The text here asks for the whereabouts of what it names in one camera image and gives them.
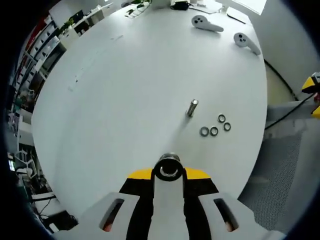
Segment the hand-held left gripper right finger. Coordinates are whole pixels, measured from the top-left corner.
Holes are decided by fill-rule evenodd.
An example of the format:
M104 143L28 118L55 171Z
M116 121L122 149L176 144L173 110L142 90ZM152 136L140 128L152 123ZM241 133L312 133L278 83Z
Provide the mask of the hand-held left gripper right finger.
M284 240L286 235L258 224L238 199L220 192L204 171L183 173L184 215L191 240Z

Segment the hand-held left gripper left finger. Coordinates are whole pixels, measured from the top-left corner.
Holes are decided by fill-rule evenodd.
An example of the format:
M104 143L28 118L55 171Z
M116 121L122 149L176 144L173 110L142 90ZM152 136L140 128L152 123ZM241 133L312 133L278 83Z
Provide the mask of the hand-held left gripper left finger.
M152 169L131 174L118 192L110 192L89 207L69 230L55 240L146 240L153 215Z

